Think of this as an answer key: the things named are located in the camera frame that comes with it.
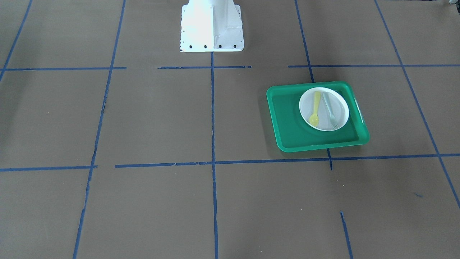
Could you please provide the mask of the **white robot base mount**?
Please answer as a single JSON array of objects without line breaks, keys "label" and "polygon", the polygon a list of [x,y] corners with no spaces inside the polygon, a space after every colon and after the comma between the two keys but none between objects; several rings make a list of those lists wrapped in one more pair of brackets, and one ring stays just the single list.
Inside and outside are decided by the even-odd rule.
[{"label": "white robot base mount", "polygon": [[243,51],[240,5],[233,0],[190,0],[181,9],[180,51]]}]

